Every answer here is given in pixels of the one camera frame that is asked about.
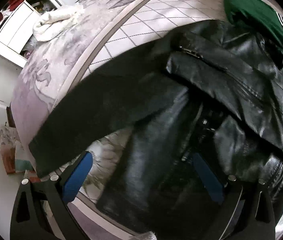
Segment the floral bedspread bed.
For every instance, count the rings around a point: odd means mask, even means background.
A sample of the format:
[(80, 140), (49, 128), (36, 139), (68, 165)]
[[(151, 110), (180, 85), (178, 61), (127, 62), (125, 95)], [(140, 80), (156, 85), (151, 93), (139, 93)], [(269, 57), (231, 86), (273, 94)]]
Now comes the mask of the floral bedspread bed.
[[(79, 22), (50, 41), (39, 42), (14, 90), (11, 112), (24, 149), (60, 100), (85, 75), (108, 60), (174, 27), (207, 19), (225, 19), (222, 0), (79, 0)], [(122, 152), (126, 131), (92, 144), (93, 165), (70, 213), (89, 239), (124, 239), (133, 231), (94, 206)], [(57, 239), (63, 237), (50, 206), (43, 209)]]

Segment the black leather jacket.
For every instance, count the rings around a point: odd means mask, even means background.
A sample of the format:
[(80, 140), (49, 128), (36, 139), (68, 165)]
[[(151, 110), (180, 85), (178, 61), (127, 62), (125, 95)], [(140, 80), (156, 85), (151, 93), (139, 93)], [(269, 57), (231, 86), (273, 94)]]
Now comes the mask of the black leather jacket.
[(197, 239), (213, 200), (193, 159), (217, 181), (268, 189), (283, 215), (283, 52), (218, 20), (184, 25), (94, 70), (54, 108), (29, 144), (40, 176), (120, 129), (132, 133), (97, 208), (128, 229)]

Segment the white rolled towel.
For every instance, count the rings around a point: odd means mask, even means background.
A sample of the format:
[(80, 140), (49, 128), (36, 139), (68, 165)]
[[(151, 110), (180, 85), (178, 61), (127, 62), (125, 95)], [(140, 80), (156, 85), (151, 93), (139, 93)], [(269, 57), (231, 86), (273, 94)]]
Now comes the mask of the white rolled towel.
[(39, 42), (50, 41), (76, 25), (83, 13), (84, 7), (79, 4), (63, 5), (56, 10), (47, 11), (35, 21), (33, 36)]

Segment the green folded garment white stripes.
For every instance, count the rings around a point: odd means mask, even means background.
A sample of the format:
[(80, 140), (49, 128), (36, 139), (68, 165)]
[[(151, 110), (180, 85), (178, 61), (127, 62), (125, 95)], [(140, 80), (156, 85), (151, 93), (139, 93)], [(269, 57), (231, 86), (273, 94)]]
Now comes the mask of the green folded garment white stripes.
[(233, 25), (243, 25), (274, 43), (283, 55), (283, 16), (262, 0), (224, 0), (224, 10)]

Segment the white open drawer cabinet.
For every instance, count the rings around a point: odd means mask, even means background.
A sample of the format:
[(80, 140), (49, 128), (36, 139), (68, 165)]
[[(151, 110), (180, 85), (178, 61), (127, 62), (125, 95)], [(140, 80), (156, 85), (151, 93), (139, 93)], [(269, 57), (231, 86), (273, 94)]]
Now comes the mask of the white open drawer cabinet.
[(0, 28), (0, 56), (23, 68), (27, 62), (20, 55), (33, 34), (33, 24), (40, 14), (27, 2), (23, 1), (8, 17)]

